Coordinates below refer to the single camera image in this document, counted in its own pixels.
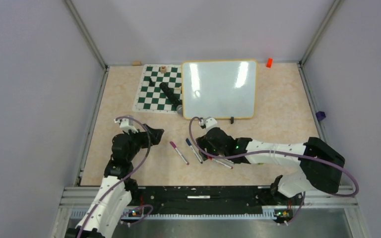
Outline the red marker pen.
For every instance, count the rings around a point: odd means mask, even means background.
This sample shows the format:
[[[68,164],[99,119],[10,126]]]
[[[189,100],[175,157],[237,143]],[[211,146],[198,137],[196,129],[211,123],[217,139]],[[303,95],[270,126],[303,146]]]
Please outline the red marker pen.
[[[212,160],[212,161],[214,161],[214,162],[216,162],[216,163],[218,163],[218,164],[220,164],[220,165],[223,165],[223,166],[225,166],[225,167],[227,167],[227,168],[229,168],[229,169],[233,169],[233,168],[234,168],[233,166],[231,166],[231,165],[229,165],[229,164],[226,164],[225,162],[222,162],[222,161],[220,161],[220,160],[218,160],[218,159],[215,159],[215,158],[212,158],[212,157],[208,157],[208,159],[209,159],[209,160]]]

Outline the yellow framed whiteboard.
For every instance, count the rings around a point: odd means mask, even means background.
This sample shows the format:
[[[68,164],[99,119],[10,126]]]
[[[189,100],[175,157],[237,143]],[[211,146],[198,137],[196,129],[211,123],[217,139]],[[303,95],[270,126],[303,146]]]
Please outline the yellow framed whiteboard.
[[[181,64],[183,116],[251,119],[255,115],[255,59],[185,61]]]

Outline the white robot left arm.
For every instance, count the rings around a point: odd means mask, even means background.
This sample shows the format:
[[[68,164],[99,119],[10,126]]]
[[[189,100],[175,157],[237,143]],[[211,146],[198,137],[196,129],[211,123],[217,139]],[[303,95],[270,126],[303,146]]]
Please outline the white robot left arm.
[[[124,210],[139,199],[132,160],[141,149],[160,143],[163,129],[144,125],[143,131],[132,125],[122,126],[122,133],[112,139],[111,158],[104,170],[97,195],[84,217],[66,231],[66,238],[110,238]]]

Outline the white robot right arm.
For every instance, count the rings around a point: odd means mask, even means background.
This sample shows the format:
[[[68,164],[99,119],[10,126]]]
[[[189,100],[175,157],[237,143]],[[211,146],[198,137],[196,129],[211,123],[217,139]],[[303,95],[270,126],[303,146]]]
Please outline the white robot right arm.
[[[205,157],[225,156],[236,164],[275,164],[294,167],[289,175],[278,176],[271,185],[271,198],[285,204],[291,197],[308,190],[336,194],[345,158],[317,137],[296,144],[276,144],[248,137],[233,138],[215,127],[196,139]]]

